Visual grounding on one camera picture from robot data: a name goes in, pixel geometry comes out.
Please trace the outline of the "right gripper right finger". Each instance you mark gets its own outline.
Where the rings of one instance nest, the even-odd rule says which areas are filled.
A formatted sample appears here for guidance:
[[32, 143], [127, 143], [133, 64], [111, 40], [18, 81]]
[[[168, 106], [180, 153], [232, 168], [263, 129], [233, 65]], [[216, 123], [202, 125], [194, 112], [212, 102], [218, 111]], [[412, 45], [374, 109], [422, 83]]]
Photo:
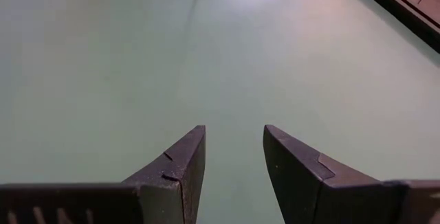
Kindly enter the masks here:
[[285, 224], [440, 224], [440, 180], [380, 181], [274, 125], [263, 149]]

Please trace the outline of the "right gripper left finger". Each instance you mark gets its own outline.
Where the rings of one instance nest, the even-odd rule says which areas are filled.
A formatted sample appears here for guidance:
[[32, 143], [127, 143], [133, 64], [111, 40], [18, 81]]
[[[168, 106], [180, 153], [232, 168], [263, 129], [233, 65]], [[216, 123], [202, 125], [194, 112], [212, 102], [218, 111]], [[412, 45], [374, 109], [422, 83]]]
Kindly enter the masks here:
[[198, 125], [121, 182], [0, 184], [0, 224], [195, 224], [205, 164]]

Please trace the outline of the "green table mat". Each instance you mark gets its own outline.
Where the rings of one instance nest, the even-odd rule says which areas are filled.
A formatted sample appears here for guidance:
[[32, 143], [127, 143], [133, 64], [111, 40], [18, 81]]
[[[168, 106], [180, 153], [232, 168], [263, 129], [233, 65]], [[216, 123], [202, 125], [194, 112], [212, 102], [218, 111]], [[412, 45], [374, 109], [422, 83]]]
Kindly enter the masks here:
[[374, 0], [0, 0], [0, 183], [120, 181], [200, 124], [199, 224], [283, 224], [266, 124], [440, 179], [440, 54]]

